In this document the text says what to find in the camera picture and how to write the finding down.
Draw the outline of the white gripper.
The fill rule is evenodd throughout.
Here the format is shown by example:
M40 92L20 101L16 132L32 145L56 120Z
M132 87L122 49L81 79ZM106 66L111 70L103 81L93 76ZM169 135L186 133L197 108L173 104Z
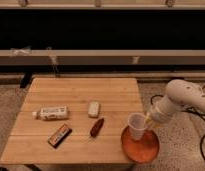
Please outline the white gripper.
M152 105L147 114L145 119L145 126L148 130L153 130L154 128L159 127L160 125L169 122L173 116L173 112L161 106L159 102L156 102Z

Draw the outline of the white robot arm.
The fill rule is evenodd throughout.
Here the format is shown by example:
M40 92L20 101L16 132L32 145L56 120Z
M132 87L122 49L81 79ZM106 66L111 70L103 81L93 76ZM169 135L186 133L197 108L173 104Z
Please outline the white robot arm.
M205 92L196 83L174 79L166 85L164 96L149 108L145 126L152 130L169 122L174 114L187 106L195 107L205 114Z

